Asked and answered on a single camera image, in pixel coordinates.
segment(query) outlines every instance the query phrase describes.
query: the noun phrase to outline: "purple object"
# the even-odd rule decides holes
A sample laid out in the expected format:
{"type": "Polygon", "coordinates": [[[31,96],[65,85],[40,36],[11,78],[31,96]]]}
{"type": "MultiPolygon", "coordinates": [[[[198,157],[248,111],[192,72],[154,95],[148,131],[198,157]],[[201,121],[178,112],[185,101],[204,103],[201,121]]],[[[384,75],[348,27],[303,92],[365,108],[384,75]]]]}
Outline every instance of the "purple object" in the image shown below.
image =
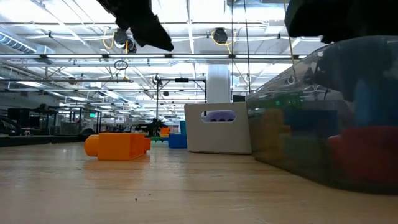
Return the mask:
{"type": "Polygon", "coordinates": [[[208,111],[205,118],[206,122],[217,122],[217,121],[233,121],[235,120],[234,111],[208,111]]]}

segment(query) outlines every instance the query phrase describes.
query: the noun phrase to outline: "wooden tabletop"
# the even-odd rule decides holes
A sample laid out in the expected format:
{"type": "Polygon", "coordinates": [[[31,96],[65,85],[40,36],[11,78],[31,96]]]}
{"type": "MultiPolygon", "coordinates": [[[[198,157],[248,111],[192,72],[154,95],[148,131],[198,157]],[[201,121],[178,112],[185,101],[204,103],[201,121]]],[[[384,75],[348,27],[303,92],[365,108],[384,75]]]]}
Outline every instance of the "wooden tabletop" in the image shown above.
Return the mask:
{"type": "Polygon", "coordinates": [[[251,156],[153,148],[106,162],[53,144],[0,148],[0,223],[398,223],[398,197],[330,189],[251,156]]]}

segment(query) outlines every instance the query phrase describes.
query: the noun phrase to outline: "white pillar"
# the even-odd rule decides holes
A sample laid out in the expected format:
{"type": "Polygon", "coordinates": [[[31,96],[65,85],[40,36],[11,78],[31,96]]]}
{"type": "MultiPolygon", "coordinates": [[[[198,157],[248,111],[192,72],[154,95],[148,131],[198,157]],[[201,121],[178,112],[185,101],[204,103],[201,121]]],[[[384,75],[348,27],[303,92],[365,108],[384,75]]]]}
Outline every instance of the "white pillar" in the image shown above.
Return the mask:
{"type": "Polygon", "coordinates": [[[209,65],[207,72],[207,102],[231,102],[231,74],[228,65],[209,65]]]}

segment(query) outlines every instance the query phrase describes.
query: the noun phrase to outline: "orange toy block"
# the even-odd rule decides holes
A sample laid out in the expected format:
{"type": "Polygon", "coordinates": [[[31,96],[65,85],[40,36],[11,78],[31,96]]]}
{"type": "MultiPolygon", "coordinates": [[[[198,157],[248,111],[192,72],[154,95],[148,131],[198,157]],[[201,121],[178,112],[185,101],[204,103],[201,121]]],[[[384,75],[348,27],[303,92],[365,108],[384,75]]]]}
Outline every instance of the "orange toy block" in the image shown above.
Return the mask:
{"type": "Polygon", "coordinates": [[[145,153],[147,153],[148,150],[150,150],[150,143],[151,143],[152,139],[150,138],[145,138],[144,140],[144,150],[145,153]]]}
{"type": "Polygon", "coordinates": [[[88,156],[97,156],[102,161],[130,161],[144,155],[144,134],[101,133],[97,137],[90,136],[86,140],[85,151],[88,156]]]}

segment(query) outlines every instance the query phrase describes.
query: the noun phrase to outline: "clear plastic container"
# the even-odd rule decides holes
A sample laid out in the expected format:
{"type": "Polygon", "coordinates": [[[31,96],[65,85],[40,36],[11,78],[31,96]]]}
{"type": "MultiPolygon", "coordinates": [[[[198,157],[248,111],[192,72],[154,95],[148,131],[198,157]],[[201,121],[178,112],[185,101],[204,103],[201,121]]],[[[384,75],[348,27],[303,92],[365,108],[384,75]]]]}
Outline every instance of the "clear plastic container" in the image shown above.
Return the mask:
{"type": "Polygon", "coordinates": [[[332,187],[398,193],[398,37],[316,50],[246,98],[254,157],[332,187]]]}

